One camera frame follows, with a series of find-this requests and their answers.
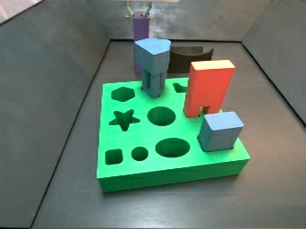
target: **gray floor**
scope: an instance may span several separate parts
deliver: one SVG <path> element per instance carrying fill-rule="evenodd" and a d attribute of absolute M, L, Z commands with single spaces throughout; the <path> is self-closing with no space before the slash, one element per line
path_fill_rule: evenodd
<path fill-rule="evenodd" d="M 180 45 L 215 48 L 212 59 L 235 64 L 223 110 L 235 111 L 245 123 L 241 139 L 253 159 L 242 174 L 103 194 L 96 181 L 102 84 L 139 79 L 132 42 L 111 42 L 35 228 L 306 226 L 306 131 L 299 120 L 239 43 Z"/>

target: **circular hole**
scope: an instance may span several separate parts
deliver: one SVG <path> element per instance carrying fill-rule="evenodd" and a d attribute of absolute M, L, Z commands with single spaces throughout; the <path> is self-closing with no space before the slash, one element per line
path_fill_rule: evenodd
<path fill-rule="evenodd" d="M 182 157 L 190 150 L 188 143 L 176 138 L 160 140 L 155 146 L 158 154 L 163 157 Z"/>
<path fill-rule="evenodd" d="M 164 106 L 158 106 L 148 112 L 148 121 L 154 125 L 170 125 L 175 121 L 175 112 Z"/>
<path fill-rule="evenodd" d="M 136 161 L 143 161 L 148 157 L 148 150 L 144 147 L 138 147 L 131 152 L 131 157 Z"/>

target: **green shape sorter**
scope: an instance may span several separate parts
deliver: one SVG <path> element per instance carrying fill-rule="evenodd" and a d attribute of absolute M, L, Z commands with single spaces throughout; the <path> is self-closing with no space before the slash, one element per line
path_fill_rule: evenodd
<path fill-rule="evenodd" d="M 239 174 L 250 156 L 238 139 L 229 150 L 203 152 L 203 114 L 183 113 L 187 78 L 167 79 L 159 98 L 142 82 L 103 85 L 96 178 L 103 192 Z"/>

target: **oval hole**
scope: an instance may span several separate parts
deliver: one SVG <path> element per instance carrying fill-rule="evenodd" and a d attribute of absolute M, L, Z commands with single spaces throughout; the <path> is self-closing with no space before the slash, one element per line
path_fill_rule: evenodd
<path fill-rule="evenodd" d="M 163 157 L 182 157 L 190 150 L 188 143 L 176 138 L 160 140 L 155 146 L 156 153 Z"/>

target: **black curved block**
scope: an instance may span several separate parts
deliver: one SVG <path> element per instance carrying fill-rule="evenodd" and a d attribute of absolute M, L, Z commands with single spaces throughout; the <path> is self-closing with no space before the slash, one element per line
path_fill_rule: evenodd
<path fill-rule="evenodd" d="M 203 53 L 203 47 L 171 47 L 168 73 L 188 73 L 190 64 L 195 61 L 210 61 L 214 49 Z"/>

